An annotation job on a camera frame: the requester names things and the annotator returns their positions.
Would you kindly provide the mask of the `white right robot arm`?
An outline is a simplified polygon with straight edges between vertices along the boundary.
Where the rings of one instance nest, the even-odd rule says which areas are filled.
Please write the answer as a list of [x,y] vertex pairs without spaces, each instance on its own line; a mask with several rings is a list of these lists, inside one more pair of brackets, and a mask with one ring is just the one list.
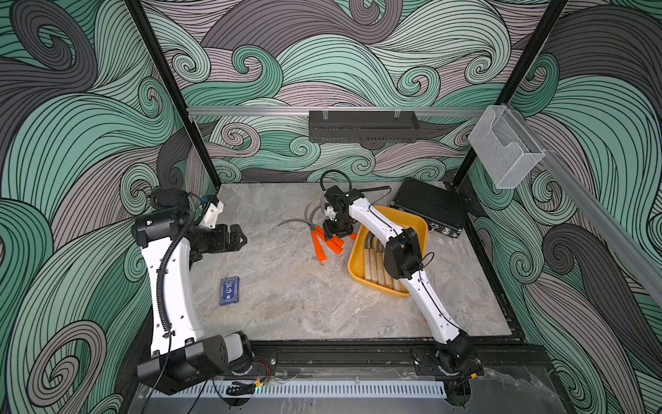
[[347,236],[353,230],[354,223],[361,224],[376,236],[384,246],[384,270],[401,282],[429,325],[438,349],[441,370],[454,380],[477,377],[482,368],[475,360],[470,336],[456,324],[432,288],[415,229],[392,222],[360,190],[354,188],[351,181],[348,181],[346,191],[339,186],[326,187],[324,179],[329,174],[339,174],[349,179],[344,172],[336,169],[323,172],[319,179],[326,199],[327,219],[322,225],[325,236]]

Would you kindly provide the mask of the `large wooden handle sickle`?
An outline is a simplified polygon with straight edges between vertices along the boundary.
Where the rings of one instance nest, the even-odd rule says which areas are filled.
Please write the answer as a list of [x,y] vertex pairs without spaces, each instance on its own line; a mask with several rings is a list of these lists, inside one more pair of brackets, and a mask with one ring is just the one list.
[[364,268],[365,268],[365,280],[374,283],[375,282],[375,265],[373,263],[374,251],[373,251],[373,240],[374,235],[368,233],[365,237],[364,244]]

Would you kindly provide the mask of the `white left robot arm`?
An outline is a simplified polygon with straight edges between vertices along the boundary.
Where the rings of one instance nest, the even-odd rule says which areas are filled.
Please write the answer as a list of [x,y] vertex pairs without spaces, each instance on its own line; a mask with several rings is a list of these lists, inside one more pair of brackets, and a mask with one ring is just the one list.
[[201,199],[196,216],[190,193],[157,188],[152,210],[131,228],[145,262],[153,304],[150,357],[137,368],[139,381],[173,395],[224,374],[248,371],[253,352],[242,331],[207,336],[198,319],[191,288],[193,263],[204,255],[231,253],[248,242],[238,224],[219,224],[222,203],[214,195]]

